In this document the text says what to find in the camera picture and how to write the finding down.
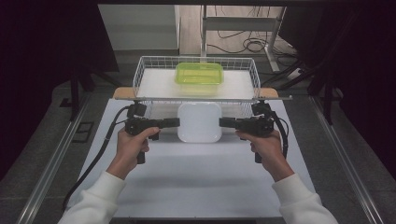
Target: wire rack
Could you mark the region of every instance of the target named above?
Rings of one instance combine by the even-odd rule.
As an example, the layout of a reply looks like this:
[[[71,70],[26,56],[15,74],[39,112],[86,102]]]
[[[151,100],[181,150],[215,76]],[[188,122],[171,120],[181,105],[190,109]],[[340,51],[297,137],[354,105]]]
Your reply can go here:
[[[251,98],[260,97],[260,80],[256,69],[256,64],[251,58],[220,58],[220,57],[172,57],[172,56],[144,56],[140,58],[134,75],[134,95],[138,96],[140,83],[142,82],[145,70],[149,68],[176,70],[179,63],[219,63],[224,71],[243,70],[248,71],[254,94]],[[189,102],[210,102],[213,99],[157,99],[147,100],[142,103],[148,106],[145,117],[151,119],[172,118],[177,115],[178,107]],[[252,116],[252,100],[221,100],[216,103],[221,106],[223,117],[249,118]]]

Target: plastic lid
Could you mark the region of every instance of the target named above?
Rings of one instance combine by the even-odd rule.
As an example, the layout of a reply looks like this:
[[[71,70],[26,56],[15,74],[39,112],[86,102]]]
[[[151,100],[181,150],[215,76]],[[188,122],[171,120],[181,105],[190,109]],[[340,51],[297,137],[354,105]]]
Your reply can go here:
[[[218,63],[179,63],[175,82],[178,84],[219,85],[223,82],[223,69]]]

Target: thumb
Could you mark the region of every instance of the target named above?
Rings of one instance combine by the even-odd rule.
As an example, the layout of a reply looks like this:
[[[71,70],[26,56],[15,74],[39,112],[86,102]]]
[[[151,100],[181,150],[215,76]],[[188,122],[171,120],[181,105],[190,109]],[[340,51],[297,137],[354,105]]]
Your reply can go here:
[[[145,131],[141,132],[140,134],[136,135],[134,138],[139,141],[139,143],[143,143],[146,138],[158,133],[160,129],[158,127],[151,127],[147,128]]]
[[[240,138],[242,138],[242,139],[247,139],[248,141],[252,142],[253,144],[256,142],[256,139],[257,139],[256,136],[253,136],[253,135],[251,135],[251,134],[244,133],[244,132],[241,132],[241,131],[236,131],[235,133],[236,133],[236,135],[238,135]]]

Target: white square object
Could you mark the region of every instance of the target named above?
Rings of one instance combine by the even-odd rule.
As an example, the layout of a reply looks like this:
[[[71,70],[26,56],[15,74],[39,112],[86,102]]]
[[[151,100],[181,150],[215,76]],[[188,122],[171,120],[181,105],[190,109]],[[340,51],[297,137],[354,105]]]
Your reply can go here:
[[[185,103],[177,111],[177,136],[188,143],[214,143],[221,138],[221,107],[216,103]]]

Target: wire basket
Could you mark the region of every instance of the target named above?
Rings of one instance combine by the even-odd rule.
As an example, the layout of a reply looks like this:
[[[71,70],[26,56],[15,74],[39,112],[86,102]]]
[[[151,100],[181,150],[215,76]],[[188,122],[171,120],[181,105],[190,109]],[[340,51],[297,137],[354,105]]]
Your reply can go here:
[[[164,72],[167,72],[172,75],[175,73],[176,67],[179,63],[218,63],[222,66],[224,73],[228,72],[246,72],[248,73],[248,78],[245,79],[245,86],[249,86],[251,88],[248,95],[244,96],[244,99],[258,98],[260,96],[260,80],[259,75],[257,73],[256,64],[251,58],[218,58],[218,57],[171,57],[171,56],[144,56],[140,58],[139,64],[137,66],[135,75],[134,75],[134,95],[139,97],[139,93],[142,92],[142,80],[143,77],[148,75],[146,72],[148,69],[162,69],[162,72],[158,72],[158,75],[154,75],[155,77],[163,76]],[[175,85],[172,83],[174,80],[172,78],[169,79],[169,85]],[[157,86],[163,85],[163,83],[150,83],[150,88],[152,86],[153,90]],[[164,95],[158,95],[157,97],[164,98],[178,98],[176,95],[171,95],[170,97],[166,97]],[[227,99],[240,99],[238,95],[231,95],[231,98],[226,97]]]

